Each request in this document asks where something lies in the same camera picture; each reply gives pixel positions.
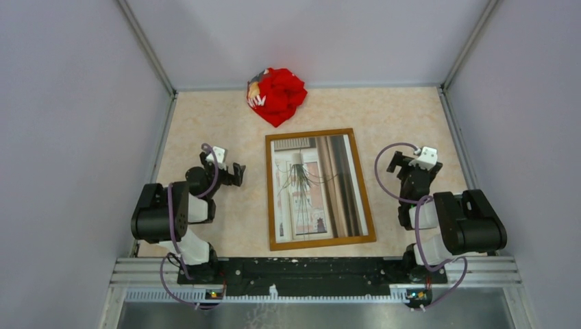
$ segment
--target red cloth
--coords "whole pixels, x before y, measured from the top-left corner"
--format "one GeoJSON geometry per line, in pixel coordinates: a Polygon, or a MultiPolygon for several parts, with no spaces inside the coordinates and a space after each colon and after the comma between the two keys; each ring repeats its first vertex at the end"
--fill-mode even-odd
{"type": "Polygon", "coordinates": [[[248,105],[275,127],[295,115],[297,106],[300,106],[307,96],[305,83],[288,69],[268,68],[252,79],[248,86],[248,105]],[[254,82],[258,82],[260,92],[250,98],[251,84],[254,82]]]}

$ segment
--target wooden picture frame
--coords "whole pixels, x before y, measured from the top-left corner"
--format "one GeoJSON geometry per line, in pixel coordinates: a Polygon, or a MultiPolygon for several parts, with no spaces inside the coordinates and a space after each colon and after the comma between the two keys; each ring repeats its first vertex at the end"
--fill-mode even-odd
{"type": "Polygon", "coordinates": [[[265,140],[271,251],[376,241],[353,129],[265,140]]]}

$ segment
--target black mounting plate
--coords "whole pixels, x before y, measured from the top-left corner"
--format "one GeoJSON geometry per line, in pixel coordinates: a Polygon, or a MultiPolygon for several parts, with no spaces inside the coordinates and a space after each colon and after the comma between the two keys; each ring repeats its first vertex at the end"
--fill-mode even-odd
{"type": "MultiPolygon", "coordinates": [[[[273,284],[279,296],[389,295],[390,284],[410,280],[401,258],[220,258],[211,268],[188,266],[193,280],[180,272],[178,284],[223,284],[230,296],[268,295],[273,284]]],[[[432,283],[446,283],[445,273],[431,273],[432,283]]]]}

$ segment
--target marble-patterned surface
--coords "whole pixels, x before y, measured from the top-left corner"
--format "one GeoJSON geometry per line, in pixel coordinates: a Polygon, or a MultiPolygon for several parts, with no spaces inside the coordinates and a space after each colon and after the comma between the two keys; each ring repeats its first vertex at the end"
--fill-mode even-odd
{"type": "MultiPolygon", "coordinates": [[[[158,181],[167,185],[184,180],[185,172],[199,165],[203,142],[228,149],[229,164],[247,165],[241,188],[223,186],[214,197],[214,223],[190,226],[214,246],[219,256],[401,256],[415,241],[414,234],[399,226],[398,203],[383,192],[373,174],[378,152],[398,141],[438,149],[443,168],[432,184],[432,192],[466,189],[435,88],[311,89],[297,114],[279,128],[248,107],[242,90],[180,93],[158,181]],[[271,252],[264,136],[344,127],[352,127],[355,132],[377,242],[271,252]]],[[[410,155],[410,149],[400,150],[410,155]]],[[[399,180],[384,172],[392,155],[392,151],[386,152],[380,160],[381,177],[398,194],[399,180]]],[[[166,253],[163,247],[142,243],[139,256],[166,253]]]]}

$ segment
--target white wall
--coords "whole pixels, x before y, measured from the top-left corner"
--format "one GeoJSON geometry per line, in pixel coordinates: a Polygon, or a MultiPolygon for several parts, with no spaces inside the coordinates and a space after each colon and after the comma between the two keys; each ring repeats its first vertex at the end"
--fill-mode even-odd
{"type": "Polygon", "coordinates": [[[0,61],[0,328],[96,328],[168,95],[113,0],[3,0],[0,61]]]}
{"type": "Polygon", "coordinates": [[[578,0],[504,1],[451,90],[541,328],[581,321],[580,17],[578,0]]]}
{"type": "Polygon", "coordinates": [[[184,90],[245,88],[268,66],[309,86],[439,84],[488,1],[128,2],[184,90]]]}

